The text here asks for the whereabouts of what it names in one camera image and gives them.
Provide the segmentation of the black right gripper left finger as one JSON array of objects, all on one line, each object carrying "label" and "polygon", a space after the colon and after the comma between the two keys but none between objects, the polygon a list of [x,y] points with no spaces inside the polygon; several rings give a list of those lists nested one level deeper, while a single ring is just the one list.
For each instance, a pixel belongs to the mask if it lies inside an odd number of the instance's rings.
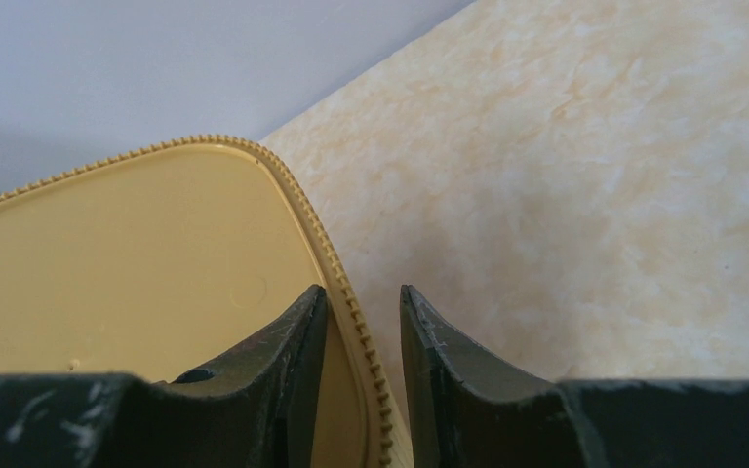
[{"label": "black right gripper left finger", "polygon": [[307,467],[327,322],[313,285],[173,382],[0,374],[0,467]]}]

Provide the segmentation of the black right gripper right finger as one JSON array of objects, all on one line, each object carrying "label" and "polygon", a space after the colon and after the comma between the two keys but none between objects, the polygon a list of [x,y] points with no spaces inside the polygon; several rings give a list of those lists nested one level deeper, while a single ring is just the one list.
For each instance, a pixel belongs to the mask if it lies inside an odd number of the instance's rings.
[{"label": "black right gripper right finger", "polygon": [[455,328],[413,286],[400,319],[418,467],[749,467],[749,380],[551,382]]}]

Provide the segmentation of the yellow ribbed trash bin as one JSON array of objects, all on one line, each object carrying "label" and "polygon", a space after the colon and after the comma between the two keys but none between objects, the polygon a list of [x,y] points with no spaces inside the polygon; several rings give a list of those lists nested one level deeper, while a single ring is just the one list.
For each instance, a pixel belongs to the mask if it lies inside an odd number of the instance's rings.
[{"label": "yellow ribbed trash bin", "polygon": [[191,136],[0,195],[0,374],[173,382],[310,286],[328,322],[307,467],[409,467],[408,429],[327,232],[288,167]]}]

